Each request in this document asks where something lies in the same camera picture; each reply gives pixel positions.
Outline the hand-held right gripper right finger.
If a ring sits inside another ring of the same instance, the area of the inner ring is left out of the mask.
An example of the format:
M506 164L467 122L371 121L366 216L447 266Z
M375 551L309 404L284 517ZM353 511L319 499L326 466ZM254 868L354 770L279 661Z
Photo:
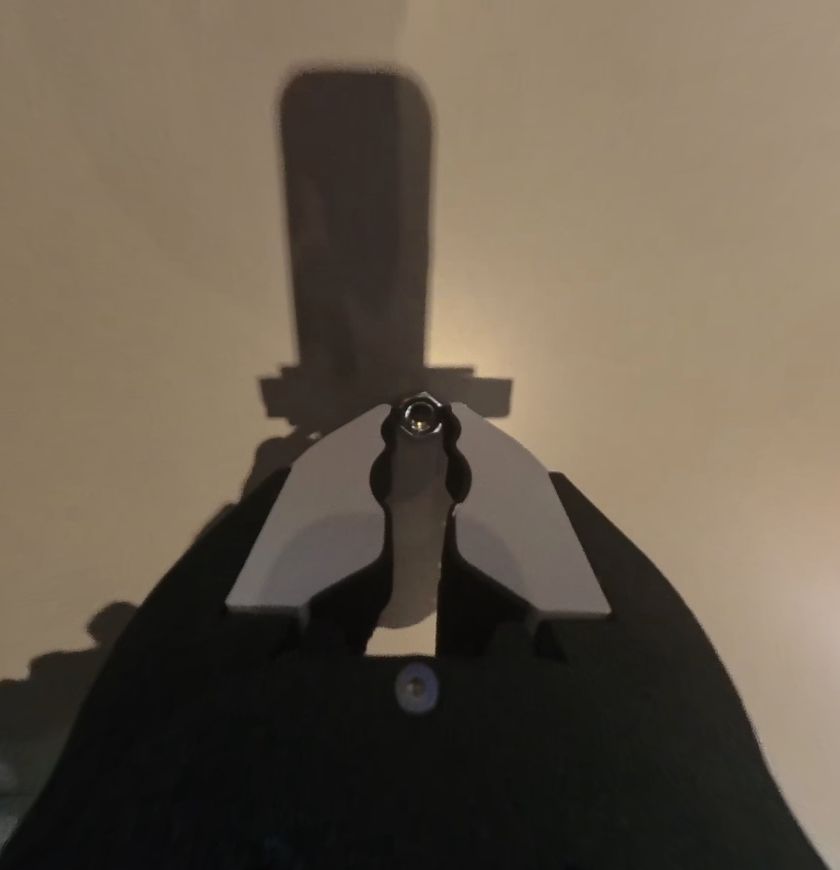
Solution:
M495 610L605 619L611 606L552 478L526 447L463 402L447 408L442 621Z

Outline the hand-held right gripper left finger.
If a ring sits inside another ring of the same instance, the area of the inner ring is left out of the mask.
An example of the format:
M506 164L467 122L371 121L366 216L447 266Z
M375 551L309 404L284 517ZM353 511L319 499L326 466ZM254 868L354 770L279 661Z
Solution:
M388 600L388 514L371 480L391 412L390 405L373 406L294 462L227 595L230 612L306 620L321 595L377 569Z

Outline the silver hex nut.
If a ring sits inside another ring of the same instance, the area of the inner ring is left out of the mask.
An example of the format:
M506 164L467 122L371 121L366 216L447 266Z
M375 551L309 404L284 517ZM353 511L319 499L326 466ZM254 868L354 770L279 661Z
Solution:
M404 397L393 413L397 432L413 440L440 437L447 428L448 406L428 391Z

